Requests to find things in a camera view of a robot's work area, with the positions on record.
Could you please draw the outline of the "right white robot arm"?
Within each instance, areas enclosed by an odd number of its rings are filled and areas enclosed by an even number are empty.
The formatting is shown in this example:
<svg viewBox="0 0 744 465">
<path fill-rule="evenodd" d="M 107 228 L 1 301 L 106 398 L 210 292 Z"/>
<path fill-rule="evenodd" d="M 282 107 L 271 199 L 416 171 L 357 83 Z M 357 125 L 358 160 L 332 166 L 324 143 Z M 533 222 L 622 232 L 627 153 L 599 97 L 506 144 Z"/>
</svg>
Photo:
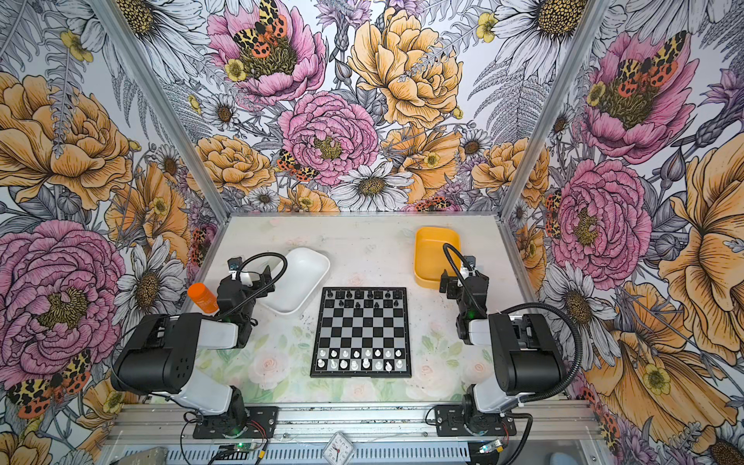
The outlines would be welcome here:
<svg viewBox="0 0 744 465">
<path fill-rule="evenodd" d="M 457 304 L 455 330 L 470 346 L 491 356 L 493 373 L 467 387 L 458 406 L 437 405 L 434 422 L 440 437 L 513 436 L 513 409 L 529 395 L 547 393 L 566 379 L 556 342 L 541 313 L 518 305 L 486 313 L 489 278 L 467 260 L 457 271 L 445 270 L 439 292 Z"/>
</svg>

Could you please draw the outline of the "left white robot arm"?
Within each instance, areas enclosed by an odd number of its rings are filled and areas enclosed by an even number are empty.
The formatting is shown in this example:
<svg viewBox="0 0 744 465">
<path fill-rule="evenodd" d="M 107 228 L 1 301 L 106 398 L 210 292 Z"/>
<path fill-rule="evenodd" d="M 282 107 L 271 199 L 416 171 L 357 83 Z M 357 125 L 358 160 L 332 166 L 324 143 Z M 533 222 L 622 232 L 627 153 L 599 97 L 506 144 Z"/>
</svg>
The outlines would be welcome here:
<svg viewBox="0 0 744 465">
<path fill-rule="evenodd" d="M 118 391 L 167 399 L 195 415 L 208 437 L 269 439 L 249 413 L 238 387 L 220 384 L 196 367 L 199 350 L 243 349 L 258 321 L 257 300 L 275 291 L 288 268 L 277 252 L 256 254 L 220 281 L 217 312 L 150 315 L 133 329 L 112 366 Z"/>
</svg>

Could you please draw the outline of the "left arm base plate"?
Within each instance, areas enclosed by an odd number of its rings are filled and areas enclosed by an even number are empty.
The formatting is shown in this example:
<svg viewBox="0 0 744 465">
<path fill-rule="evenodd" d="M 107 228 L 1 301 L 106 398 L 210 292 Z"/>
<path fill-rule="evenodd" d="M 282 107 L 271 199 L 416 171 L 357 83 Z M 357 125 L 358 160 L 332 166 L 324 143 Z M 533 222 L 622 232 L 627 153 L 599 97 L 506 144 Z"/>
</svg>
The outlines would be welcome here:
<svg viewBox="0 0 744 465">
<path fill-rule="evenodd" d="M 195 426 L 193 438 L 218 439 L 271 439 L 277 426 L 279 408 L 258 406 L 245 408 L 245 422 L 231 418 L 227 413 L 207 416 Z"/>
</svg>

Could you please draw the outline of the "white plastic tray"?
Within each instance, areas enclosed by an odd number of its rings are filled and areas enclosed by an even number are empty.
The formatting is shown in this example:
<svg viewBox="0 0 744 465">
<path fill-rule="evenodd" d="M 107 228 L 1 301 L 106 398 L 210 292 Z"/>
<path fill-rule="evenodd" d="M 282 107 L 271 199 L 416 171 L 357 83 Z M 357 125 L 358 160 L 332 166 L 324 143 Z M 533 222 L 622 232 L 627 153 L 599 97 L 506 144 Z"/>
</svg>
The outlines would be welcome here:
<svg viewBox="0 0 744 465">
<path fill-rule="evenodd" d="M 307 247 L 291 250 L 287 256 L 288 271 L 275 284 L 275 289 L 257 304 L 277 315 L 300 312 L 331 269 L 331 260 Z"/>
</svg>

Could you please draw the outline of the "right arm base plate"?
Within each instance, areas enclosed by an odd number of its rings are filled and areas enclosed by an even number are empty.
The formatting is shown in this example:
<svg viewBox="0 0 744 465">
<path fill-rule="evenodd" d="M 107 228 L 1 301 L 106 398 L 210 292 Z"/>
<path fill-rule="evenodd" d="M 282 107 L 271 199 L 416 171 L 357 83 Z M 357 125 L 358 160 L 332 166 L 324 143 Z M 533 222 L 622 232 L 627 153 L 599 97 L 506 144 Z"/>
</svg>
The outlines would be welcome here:
<svg viewBox="0 0 744 465">
<path fill-rule="evenodd" d="M 517 428 L 511 418 L 465 412 L 462 405 L 440 404 L 434 407 L 434 425 L 439 437 L 513 437 Z"/>
</svg>

